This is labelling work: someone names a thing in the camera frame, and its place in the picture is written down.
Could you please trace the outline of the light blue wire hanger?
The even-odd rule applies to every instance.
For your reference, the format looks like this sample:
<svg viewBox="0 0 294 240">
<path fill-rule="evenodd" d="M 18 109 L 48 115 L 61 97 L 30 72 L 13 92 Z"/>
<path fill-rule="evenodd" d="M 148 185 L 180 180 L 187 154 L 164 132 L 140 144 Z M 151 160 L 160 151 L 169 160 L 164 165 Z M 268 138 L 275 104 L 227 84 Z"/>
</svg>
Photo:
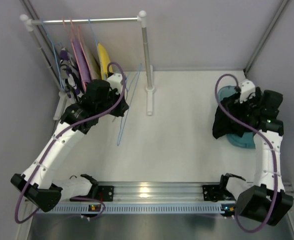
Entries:
<svg viewBox="0 0 294 240">
<path fill-rule="evenodd" d="M 121 144 L 123 132 L 124 132 L 127 118 L 130 112 L 130 108 L 134 99 L 134 95 L 135 95 L 137 84 L 140 78 L 141 70 L 142 70 L 142 63 L 139 64 L 135 75 L 131 79 L 128 79 L 126 81 L 127 87 L 125 92 L 125 100 L 128 103 L 129 109 L 125 112 L 124 117 L 122 117 L 120 120 L 119 133 L 118 133 L 117 143 L 116 143 L 117 146 L 120 146 Z"/>
</svg>

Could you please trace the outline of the black trousers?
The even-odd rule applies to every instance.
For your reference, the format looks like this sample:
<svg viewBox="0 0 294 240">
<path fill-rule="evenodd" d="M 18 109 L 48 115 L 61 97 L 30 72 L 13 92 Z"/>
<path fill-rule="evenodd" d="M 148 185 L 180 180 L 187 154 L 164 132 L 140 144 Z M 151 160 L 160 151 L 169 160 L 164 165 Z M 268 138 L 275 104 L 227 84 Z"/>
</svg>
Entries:
<svg viewBox="0 0 294 240">
<path fill-rule="evenodd" d="M 220 101 L 220 104 L 224 109 L 233 117 L 246 122 L 245 116 L 245 104 L 239 103 L 239 93 L 235 93 L 229 97 L 225 97 Z M 248 133 L 250 130 L 241 124 L 238 124 L 225 114 L 224 111 L 218 106 L 215 113 L 215 119 L 212 128 L 212 135 L 215 139 L 223 137 L 227 134 L 235 134 L 242 137 L 244 133 Z"/>
</svg>

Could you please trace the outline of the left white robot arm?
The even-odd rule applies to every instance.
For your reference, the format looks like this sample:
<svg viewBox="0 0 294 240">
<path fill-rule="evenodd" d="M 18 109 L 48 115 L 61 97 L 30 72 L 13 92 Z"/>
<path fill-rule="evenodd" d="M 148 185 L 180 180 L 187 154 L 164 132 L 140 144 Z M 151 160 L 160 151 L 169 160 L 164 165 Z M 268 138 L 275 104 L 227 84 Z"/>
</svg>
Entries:
<svg viewBox="0 0 294 240">
<path fill-rule="evenodd" d="M 98 123 L 110 114 L 122 117 L 129 106 L 124 98 L 123 77 L 113 74 L 107 80 L 96 79 L 86 87 L 78 103 L 68 106 L 56 130 L 41 154 L 22 174 L 14 174 L 10 182 L 43 212 L 59 202 L 75 197 L 94 198 L 98 182 L 88 174 L 67 180 L 54 180 L 56 171 L 73 147 Z"/>
</svg>

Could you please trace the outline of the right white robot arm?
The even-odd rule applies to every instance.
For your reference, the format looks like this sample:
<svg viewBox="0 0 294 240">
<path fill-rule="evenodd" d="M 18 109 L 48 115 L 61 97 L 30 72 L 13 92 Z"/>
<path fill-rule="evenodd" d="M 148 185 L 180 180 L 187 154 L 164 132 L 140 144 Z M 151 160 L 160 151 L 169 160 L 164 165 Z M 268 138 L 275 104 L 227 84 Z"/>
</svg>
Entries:
<svg viewBox="0 0 294 240">
<path fill-rule="evenodd" d="M 218 90 L 220 104 L 235 118 L 258 130 L 258 133 L 230 119 L 217 108 L 213 124 L 213 137 L 226 136 L 236 147 L 255 149 L 256 173 L 253 185 L 232 173 L 221 175 L 219 184 L 204 185 L 204 200 L 217 202 L 235 200 L 235 207 L 227 207 L 232 213 L 263 222 L 270 226 L 278 222 L 293 206 L 293 197 L 285 192 L 282 182 L 280 150 L 284 136 L 283 121 L 278 120 L 283 95 L 259 87 L 249 94 L 249 100 L 240 103 L 240 93 L 233 86 Z"/>
</svg>

